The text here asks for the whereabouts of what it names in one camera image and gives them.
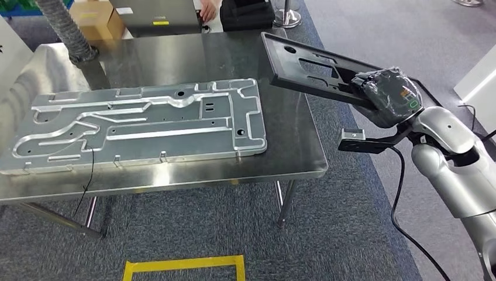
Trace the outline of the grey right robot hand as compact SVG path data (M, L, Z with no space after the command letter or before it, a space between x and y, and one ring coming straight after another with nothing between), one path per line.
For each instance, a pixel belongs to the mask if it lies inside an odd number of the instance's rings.
M420 91L398 67L357 73L351 85L374 106L355 109L379 128L392 128L423 110Z

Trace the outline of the person's hand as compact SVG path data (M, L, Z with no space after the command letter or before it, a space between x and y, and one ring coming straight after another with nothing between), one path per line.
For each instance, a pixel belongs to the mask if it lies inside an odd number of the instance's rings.
M217 0L200 0L201 10L200 17L203 23L208 23L214 20L218 13L218 8L220 6Z

